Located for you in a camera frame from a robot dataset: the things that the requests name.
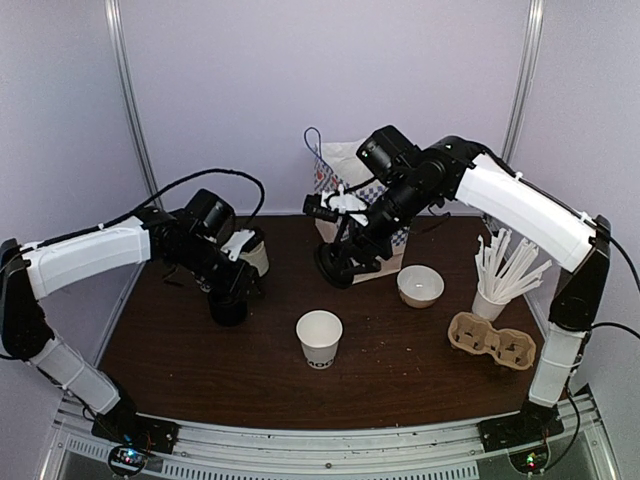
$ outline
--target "checkered pattern bag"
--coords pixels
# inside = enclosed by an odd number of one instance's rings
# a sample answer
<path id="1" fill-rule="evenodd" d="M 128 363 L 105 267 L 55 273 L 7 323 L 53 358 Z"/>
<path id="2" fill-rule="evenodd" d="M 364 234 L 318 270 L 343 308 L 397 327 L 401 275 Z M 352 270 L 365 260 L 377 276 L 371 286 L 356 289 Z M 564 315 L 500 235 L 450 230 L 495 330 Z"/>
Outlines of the checkered pattern bag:
<path id="1" fill-rule="evenodd" d="M 320 158 L 319 154 L 317 153 L 317 149 L 314 153 L 314 193 L 321 193 L 323 191 L 335 191 L 338 189 L 339 185 L 343 185 L 345 189 L 351 186 L 349 182 L 340 178 L 340 176 L 333 170 L 333 168 L 331 168 L 328 163 Z M 386 187 L 380 182 L 376 181 L 364 188 L 361 188 L 360 190 L 357 190 L 354 193 L 362 200 L 368 203 L 373 203 L 385 191 Z M 329 223 L 316 219 L 316 227 L 318 228 L 318 231 L 322 235 L 322 238 L 325 242 L 332 242 L 334 240 L 340 221 L 342 221 L 342 219 L 339 220 L 338 223 Z M 346 231 L 343 238 L 345 238 L 348 234 L 349 232 Z M 380 272 L 357 275 L 355 278 L 355 283 L 400 271 L 400 269 L 402 268 L 402 257 L 404 256 L 404 250 L 407 245 L 408 239 L 408 227 L 400 229 L 396 233 L 394 233 L 391 237 L 393 257 L 382 262 L 382 269 Z"/>

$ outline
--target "dark brown tabletop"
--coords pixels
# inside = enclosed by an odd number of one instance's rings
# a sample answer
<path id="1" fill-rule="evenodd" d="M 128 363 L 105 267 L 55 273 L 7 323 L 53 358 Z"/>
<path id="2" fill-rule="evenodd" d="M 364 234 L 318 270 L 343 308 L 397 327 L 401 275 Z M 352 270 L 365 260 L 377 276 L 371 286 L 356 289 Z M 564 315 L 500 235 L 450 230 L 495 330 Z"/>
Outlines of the dark brown tabletop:
<path id="1" fill-rule="evenodd" d="M 414 230 L 439 222 L 420 218 Z M 316 271 L 320 241 L 306 217 L 260 217 L 271 270 L 266 296 L 250 303 L 242 325 L 214 323 L 206 296 L 178 271 L 166 285 L 162 264 L 145 267 L 115 329 L 101 367 L 140 411 L 180 420 L 262 428 L 369 428 L 419 425 L 514 411 L 526 397 L 534 368 L 515 372 L 453 350 L 452 317 L 469 311 L 475 294 L 473 256 L 481 220 L 454 217 L 411 235 L 404 264 L 425 264 L 445 280 L 426 310 L 404 305 L 396 276 L 337 290 Z M 298 318 L 324 309 L 344 325 L 333 366 L 305 363 L 295 334 Z M 507 305 L 496 328 L 542 337 L 523 298 Z"/>

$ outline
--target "white wall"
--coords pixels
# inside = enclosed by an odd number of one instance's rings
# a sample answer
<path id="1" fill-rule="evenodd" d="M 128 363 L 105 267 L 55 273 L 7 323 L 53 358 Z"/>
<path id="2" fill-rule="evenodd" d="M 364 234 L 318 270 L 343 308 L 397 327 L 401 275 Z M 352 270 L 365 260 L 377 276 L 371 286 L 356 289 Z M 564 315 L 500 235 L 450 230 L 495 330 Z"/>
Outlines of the white wall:
<path id="1" fill-rule="evenodd" d="M 313 186 L 309 125 L 325 141 L 394 123 L 423 147 L 458 134 L 499 151 L 527 14 L 528 2 L 510 0 L 123 1 L 158 182 L 244 169 L 265 182 L 266 213 L 300 213 Z M 257 198 L 242 180 L 201 185 L 241 212 Z"/>
<path id="2" fill-rule="evenodd" d="M 635 0 L 550 1 L 514 166 L 535 183 L 613 224 L 613 235 L 640 264 L 640 6 Z M 548 313 L 553 290 L 534 293 Z M 614 251 L 597 321 L 640 330 L 640 297 Z M 640 343 L 611 329 L 594 331 L 578 383 L 593 388 L 623 478 L 640 471 Z"/>
<path id="3" fill-rule="evenodd" d="M 104 2 L 5 1 L 0 45 L 0 239 L 66 233 L 141 200 Z M 42 302 L 49 322 L 91 360 L 131 272 Z M 58 392 L 20 362 L 0 362 L 0 384 L 0 478 L 32 479 Z"/>

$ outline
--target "white bowl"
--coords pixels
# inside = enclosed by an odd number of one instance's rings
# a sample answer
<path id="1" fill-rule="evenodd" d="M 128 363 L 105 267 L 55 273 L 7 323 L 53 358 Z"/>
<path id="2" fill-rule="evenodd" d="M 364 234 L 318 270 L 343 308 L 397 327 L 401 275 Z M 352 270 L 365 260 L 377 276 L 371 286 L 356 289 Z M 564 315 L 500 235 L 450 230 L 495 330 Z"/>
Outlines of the white bowl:
<path id="1" fill-rule="evenodd" d="M 410 265 L 398 273 L 398 291 L 404 303 L 413 308 L 427 308 L 444 292 L 444 280 L 433 268 Z"/>

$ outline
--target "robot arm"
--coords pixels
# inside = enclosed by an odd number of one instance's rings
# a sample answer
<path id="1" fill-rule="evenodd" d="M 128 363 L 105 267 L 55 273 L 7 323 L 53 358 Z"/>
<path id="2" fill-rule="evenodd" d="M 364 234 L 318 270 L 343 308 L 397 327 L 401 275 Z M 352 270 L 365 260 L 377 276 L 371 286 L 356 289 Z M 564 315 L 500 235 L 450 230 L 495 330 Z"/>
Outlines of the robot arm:
<path id="1" fill-rule="evenodd" d="M 113 268 L 163 259 L 189 269 L 207 285 L 212 314 L 220 305 L 226 313 L 236 308 L 232 313 L 242 315 L 257 272 L 238 253 L 255 232 L 235 232 L 227 244 L 218 245 L 216 237 L 233 215 L 222 199 L 200 190 L 183 209 L 168 213 L 148 207 L 117 225 L 44 247 L 4 242 L 0 353 L 35 366 L 90 407 L 97 414 L 94 434 L 134 446 L 139 439 L 146 445 L 149 434 L 155 450 L 170 452 L 175 424 L 137 416 L 126 392 L 47 325 L 38 300 Z"/>
<path id="2" fill-rule="evenodd" d="M 562 267 L 549 338 L 528 400 L 517 418 L 503 417 L 500 425 L 487 421 L 483 435 L 491 437 L 485 446 L 496 448 L 531 440 L 527 435 L 539 439 L 556 416 L 556 403 L 595 320 L 609 268 L 608 221 L 592 220 L 559 204 L 487 147 L 459 137 L 446 137 L 421 150 L 387 126 L 374 132 L 357 156 L 388 187 L 383 195 L 355 209 L 347 207 L 357 204 L 350 193 L 310 195 L 304 206 L 305 213 L 317 218 L 342 217 L 335 240 L 316 250 L 316 264 L 332 285 L 347 288 L 355 274 L 379 270 L 378 259 L 391 257 L 391 235 L 424 208 L 443 206 L 445 200 L 459 200 L 497 218 L 537 243 Z"/>

